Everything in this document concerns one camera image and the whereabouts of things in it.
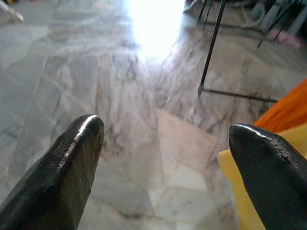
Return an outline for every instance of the orange cloth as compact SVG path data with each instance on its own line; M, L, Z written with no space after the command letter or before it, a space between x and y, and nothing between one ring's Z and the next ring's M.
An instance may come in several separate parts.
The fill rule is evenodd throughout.
M307 79L268 110L255 126L278 133L307 122Z

